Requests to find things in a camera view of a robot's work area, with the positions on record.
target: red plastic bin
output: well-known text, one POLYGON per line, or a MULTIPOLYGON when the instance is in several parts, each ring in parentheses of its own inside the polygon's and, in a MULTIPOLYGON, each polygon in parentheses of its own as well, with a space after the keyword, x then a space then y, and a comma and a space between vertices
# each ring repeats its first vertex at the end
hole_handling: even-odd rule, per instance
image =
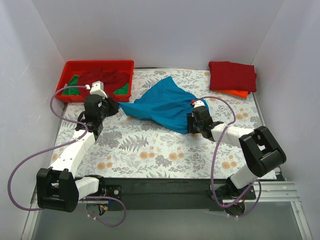
MULTIPOLYGON (((134 75, 133 60, 90 60, 90 61, 67 61, 56 91, 66 86, 74 75, 80 75, 92 69, 102 68, 104 72, 126 72, 130 75, 129 88, 126 95, 116 95, 119 102, 129 102, 131 96, 132 78, 134 75)), ((56 95, 56 98, 64 103, 83 103, 85 99, 80 95, 62 95, 62 92, 56 95)))

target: blue cloth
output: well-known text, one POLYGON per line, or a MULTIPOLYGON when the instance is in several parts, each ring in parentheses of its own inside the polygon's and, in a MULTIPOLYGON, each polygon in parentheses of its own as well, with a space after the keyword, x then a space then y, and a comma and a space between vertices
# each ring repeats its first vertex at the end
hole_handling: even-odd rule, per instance
POLYGON ((169 76, 151 87, 134 103, 120 102, 120 107, 127 116, 152 119, 168 129, 187 134, 187 114, 192 113, 190 102, 194 99, 197 98, 179 88, 169 76))

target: floral tablecloth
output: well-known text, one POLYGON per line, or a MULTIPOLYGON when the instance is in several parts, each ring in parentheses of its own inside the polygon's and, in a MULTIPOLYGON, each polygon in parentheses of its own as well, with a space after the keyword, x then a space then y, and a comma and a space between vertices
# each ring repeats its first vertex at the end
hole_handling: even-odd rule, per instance
MULTIPOLYGON (((132 80, 130 102, 140 98, 161 79, 172 76, 174 82, 196 97, 215 96, 226 100, 236 112, 234 126, 261 126, 255 100, 246 100, 209 90, 210 73, 206 70, 136 70, 132 80)), ((232 114, 223 102, 207 99, 214 121, 228 123, 232 114)), ((76 119, 83 103, 69 103, 64 116, 76 119)), ((70 141, 75 124, 62 121, 56 145, 70 141)), ((78 177, 97 174, 109 178, 210 178, 216 143, 201 134, 180 134, 151 121, 126 116, 122 109, 103 122, 103 131, 82 160, 78 177)), ((53 152, 55 161, 64 149, 53 152)), ((225 179, 245 164, 240 148, 222 143, 218 150, 214 177, 225 179)), ((272 171, 263 177, 275 179, 272 171)))

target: white wall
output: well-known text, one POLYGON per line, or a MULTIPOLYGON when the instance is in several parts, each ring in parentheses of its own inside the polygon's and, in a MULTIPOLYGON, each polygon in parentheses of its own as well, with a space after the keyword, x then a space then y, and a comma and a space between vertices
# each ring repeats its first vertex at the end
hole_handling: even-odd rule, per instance
POLYGON ((320 2, 286 0, 253 64, 266 125, 287 155, 314 239, 320 239, 320 2))
POLYGON ((250 64, 284 0, 32 0, 64 60, 250 64))
MULTIPOLYGON (((25 157, 51 147, 59 119, 49 101, 64 60, 31 0, 0 0, 0 239, 19 240, 27 212, 9 200, 7 182, 25 157)), ((61 104, 55 108, 62 112, 61 104)), ((21 167, 12 182, 13 194, 29 207, 40 167, 51 154, 43 154, 21 167)))

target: wire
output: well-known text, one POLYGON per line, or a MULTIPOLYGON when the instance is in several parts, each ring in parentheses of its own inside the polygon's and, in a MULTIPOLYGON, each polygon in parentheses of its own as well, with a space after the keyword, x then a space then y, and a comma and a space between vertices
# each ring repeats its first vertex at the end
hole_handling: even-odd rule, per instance
POLYGON ((102 212, 101 212, 101 207, 100 207, 100 205, 98 205, 98 209, 99 209, 99 216, 102 216, 102 212))
MULTIPOLYGON (((216 162, 216 157, 217 157, 218 148, 219 148, 219 145, 220 145, 220 143, 221 143, 221 141, 222 141, 222 138, 223 138, 225 132, 227 131, 228 127, 229 127, 231 124, 234 124, 234 123, 236 122, 236 114, 235 114, 235 111, 234 111, 234 110, 232 109, 232 107, 230 106, 230 104, 227 103, 227 101, 225 101, 225 100, 223 100, 223 99, 221 99, 221 98, 218 98, 218 97, 215 97, 215 96, 204 96, 204 97, 200 97, 200 98, 196 99, 195 101, 199 101, 199 100, 202 100, 202 99, 217 99, 217 100, 222 101, 223 103, 225 103, 225 104, 229 107, 229 109, 231 110, 232 115, 233 115, 233 120, 232 120, 231 122, 229 122, 229 123, 225 126, 225 128, 223 129, 223 131, 222 131, 222 133, 221 133, 221 135, 220 135, 220 137, 219 137, 219 139, 218 139, 218 141, 217 141, 217 143, 216 143, 216 146, 215 146, 215 149, 214 149, 214 153, 213 153, 213 157, 212 157, 212 165, 211 165, 211 188, 212 188, 212 195, 213 195, 214 201, 215 201, 215 203, 216 203, 219 207, 226 209, 226 208, 232 207, 234 204, 236 204, 237 202, 239 202, 240 199, 249 191, 249 189, 251 188, 251 186, 252 186, 254 183, 253 183, 253 182, 250 183, 250 184, 245 188, 245 190, 244 190, 233 202, 231 202, 231 203, 229 203, 229 204, 221 204, 221 203, 219 202, 219 200, 218 200, 218 198, 217 198, 217 195, 216 195, 216 192, 214 191, 214 189, 215 189, 215 183, 214 183, 215 162, 216 162)), ((259 201, 259 199, 260 199, 260 197, 261 197, 262 188, 261 188, 261 183, 260 183, 260 181, 259 181, 258 179, 256 180, 256 182, 258 182, 258 184, 259 184, 259 195, 258 195, 258 197, 256 198, 256 201, 255 201, 254 205, 252 206, 252 208, 251 208, 248 212, 246 212, 246 213, 244 213, 243 215, 240 215, 240 216, 238 216, 238 217, 247 216, 247 215, 248 215, 249 213, 251 213, 251 212, 254 210, 254 208, 257 206, 258 201, 259 201)))
MULTIPOLYGON (((95 197, 95 196, 86 196, 85 198, 86 198, 86 199, 97 199, 97 197, 95 197)), ((102 219, 100 219, 100 218, 98 218, 98 217, 96 217, 96 216, 93 216, 93 215, 91 215, 91 214, 88 214, 88 217, 93 218, 94 220, 97 220, 97 221, 99 221, 100 223, 103 223, 104 225, 107 225, 107 226, 109 226, 109 227, 117 227, 117 226, 119 226, 120 224, 122 224, 122 223, 124 222, 124 220, 126 219, 126 216, 127 216, 127 209, 126 209, 126 206, 124 205, 124 203, 123 203, 122 201, 120 201, 119 199, 114 198, 114 197, 110 197, 110 196, 99 196, 99 199, 107 199, 107 200, 109 200, 109 202, 110 202, 111 200, 118 202, 118 203, 122 206, 122 208, 123 208, 123 217, 122 217, 121 221, 119 221, 119 222, 116 223, 116 224, 111 224, 111 223, 108 223, 108 222, 106 222, 106 221, 103 221, 102 219)))
POLYGON ((240 202, 240 200, 239 200, 237 203, 235 203, 235 205, 243 204, 245 202, 245 200, 246 200, 246 195, 243 196, 242 202, 240 202))
MULTIPOLYGON (((58 93, 64 91, 65 89, 70 89, 70 88, 87 88, 87 87, 86 87, 86 86, 77 86, 77 85, 76 85, 76 86, 65 86, 65 87, 61 88, 60 90, 56 91, 56 92, 53 94, 53 96, 52 96, 52 98, 51 98, 51 100, 50 100, 50 109, 51 109, 51 111, 53 112, 53 114, 56 115, 58 118, 60 118, 60 119, 62 119, 62 120, 65 120, 65 121, 68 121, 68 122, 71 122, 71 123, 74 123, 74 124, 81 124, 81 125, 84 126, 85 131, 84 131, 84 133, 83 133, 81 136, 79 136, 79 138, 78 138, 78 140, 80 140, 80 139, 83 138, 83 137, 87 134, 87 132, 88 132, 88 127, 87 127, 87 125, 84 124, 83 122, 75 121, 75 120, 68 119, 68 118, 65 118, 65 117, 63 117, 63 116, 60 116, 58 113, 55 112, 55 110, 54 110, 54 108, 53 108, 53 105, 52 105, 52 103, 53 103, 53 101, 54 101, 54 99, 55 99, 55 97, 56 97, 56 95, 57 95, 58 93)), ((9 198, 10 198, 11 202, 12 202, 18 209, 21 209, 21 210, 24 210, 24 211, 38 211, 38 210, 42 210, 42 208, 28 208, 28 207, 21 206, 21 205, 20 205, 19 203, 17 203, 16 200, 14 199, 14 197, 13 197, 13 195, 12 195, 12 191, 11 191, 11 183, 12 183, 12 179, 13 179, 16 171, 18 170, 18 168, 20 168, 21 165, 24 164, 26 161, 28 161, 28 160, 30 160, 30 159, 32 159, 32 158, 34 158, 34 157, 36 157, 36 156, 38 156, 38 155, 40 155, 40 154, 44 154, 44 153, 49 152, 49 151, 52 151, 52 150, 54 150, 54 149, 59 149, 59 148, 65 147, 65 146, 67 146, 67 145, 69 145, 69 144, 75 143, 76 141, 77 141, 77 140, 74 139, 74 140, 71 140, 71 141, 69 141, 69 142, 63 143, 63 144, 61 144, 61 145, 53 146, 53 147, 47 148, 47 149, 45 149, 45 150, 36 152, 36 153, 34 153, 34 154, 26 157, 24 160, 22 160, 22 161, 13 169, 13 171, 11 172, 11 174, 10 174, 10 176, 9 176, 9 179, 8 179, 7 191, 8 191, 8 195, 9 195, 9 198)))

